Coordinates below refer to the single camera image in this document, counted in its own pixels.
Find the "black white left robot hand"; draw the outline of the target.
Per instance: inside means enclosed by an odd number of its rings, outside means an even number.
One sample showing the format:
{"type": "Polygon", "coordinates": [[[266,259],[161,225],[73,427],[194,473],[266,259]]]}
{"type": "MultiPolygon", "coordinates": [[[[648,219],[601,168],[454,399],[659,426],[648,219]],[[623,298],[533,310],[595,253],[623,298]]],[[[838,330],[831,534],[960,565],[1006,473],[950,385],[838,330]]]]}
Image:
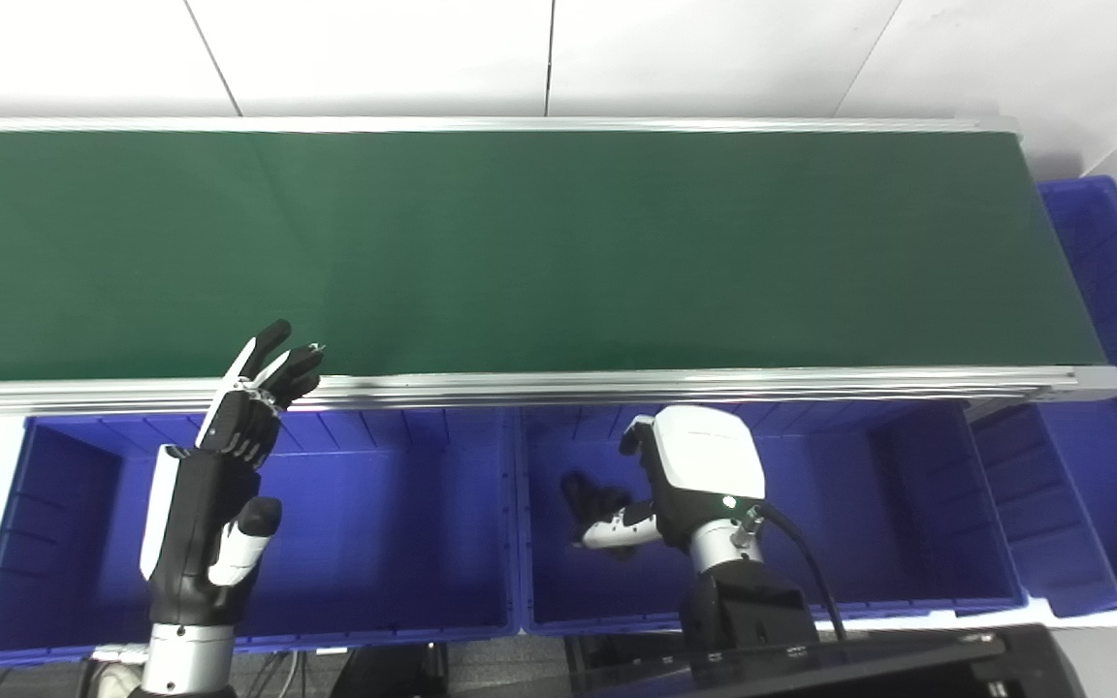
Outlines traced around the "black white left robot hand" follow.
{"type": "Polygon", "coordinates": [[[319,344],[275,357],[289,336],[292,323],[278,319],[248,340],[192,446],[161,448],[155,481],[168,514],[146,522],[157,545],[142,567],[152,623],[235,627],[244,618],[256,567],[281,523],[281,503],[260,494],[260,468],[284,412],[319,385],[324,358],[319,344]]]}

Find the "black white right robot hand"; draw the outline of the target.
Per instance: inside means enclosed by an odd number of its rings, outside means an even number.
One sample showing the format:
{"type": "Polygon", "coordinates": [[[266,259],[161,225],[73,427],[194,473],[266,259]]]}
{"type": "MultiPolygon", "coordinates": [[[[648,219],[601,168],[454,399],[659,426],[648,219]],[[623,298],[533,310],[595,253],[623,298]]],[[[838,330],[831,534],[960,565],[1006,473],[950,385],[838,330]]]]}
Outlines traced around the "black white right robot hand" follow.
{"type": "Polygon", "coordinates": [[[634,415],[618,442],[646,474],[649,495],[624,498],[585,474],[561,482],[576,522],[573,545],[628,551],[652,542],[705,568],[758,560],[753,538],[764,522],[766,480],[756,441],[739,415],[713,407],[674,405],[634,415]]]}

